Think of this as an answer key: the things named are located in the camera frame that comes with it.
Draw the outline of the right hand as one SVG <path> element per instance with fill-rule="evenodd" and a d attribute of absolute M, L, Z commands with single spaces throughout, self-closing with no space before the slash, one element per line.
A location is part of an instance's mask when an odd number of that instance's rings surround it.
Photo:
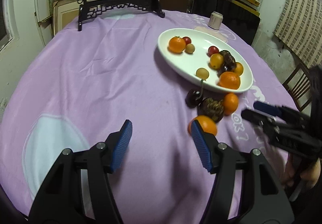
<path fill-rule="evenodd" d="M 299 170 L 296 170 L 293 166 L 293 155 L 288 154 L 288 160 L 285 165 L 285 170 L 283 175 L 280 178 L 280 182 L 282 186 L 292 187 L 294 184 L 294 176 L 299 174 Z M 305 171 L 302 171 L 300 177 L 302 180 L 307 182 L 306 187 L 308 189 L 312 189 L 318 182 L 321 173 L 321 163 L 320 159 L 316 161 L 316 163 L 310 167 L 308 167 Z"/>

